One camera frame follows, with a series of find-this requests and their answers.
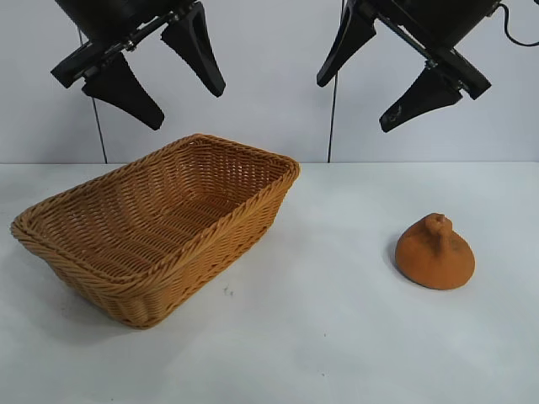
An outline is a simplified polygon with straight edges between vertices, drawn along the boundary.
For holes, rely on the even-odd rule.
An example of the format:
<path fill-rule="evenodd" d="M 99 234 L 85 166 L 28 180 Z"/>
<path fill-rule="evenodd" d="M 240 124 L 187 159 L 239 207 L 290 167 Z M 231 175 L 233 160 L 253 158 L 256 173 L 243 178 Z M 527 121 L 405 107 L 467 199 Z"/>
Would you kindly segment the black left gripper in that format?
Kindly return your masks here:
<path fill-rule="evenodd" d="M 189 65 L 215 97 L 224 93 L 226 83 L 211 47 L 201 2 L 64 0 L 56 4 L 88 39 L 51 71 L 64 88 L 114 55 L 98 72 L 85 78 L 83 92 L 123 110 L 151 129 L 159 129 L 164 121 L 163 111 L 118 52 L 134 50 L 148 35 L 168 24 L 161 40 Z"/>

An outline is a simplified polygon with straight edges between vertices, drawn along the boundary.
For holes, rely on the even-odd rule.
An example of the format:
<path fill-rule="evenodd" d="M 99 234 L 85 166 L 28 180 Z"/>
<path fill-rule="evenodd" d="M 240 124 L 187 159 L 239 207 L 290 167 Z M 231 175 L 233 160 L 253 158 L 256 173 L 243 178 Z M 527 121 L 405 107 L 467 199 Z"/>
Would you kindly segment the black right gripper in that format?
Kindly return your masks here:
<path fill-rule="evenodd" d="M 333 45 L 317 74 L 317 85 L 326 86 L 347 60 L 376 35 L 374 23 L 378 19 L 427 60 L 414 83 L 379 119 L 383 132 L 456 104 L 462 99 L 462 89 L 476 99 L 491 83 L 456 50 L 456 45 L 492 14 L 497 4 L 469 0 L 348 0 Z"/>

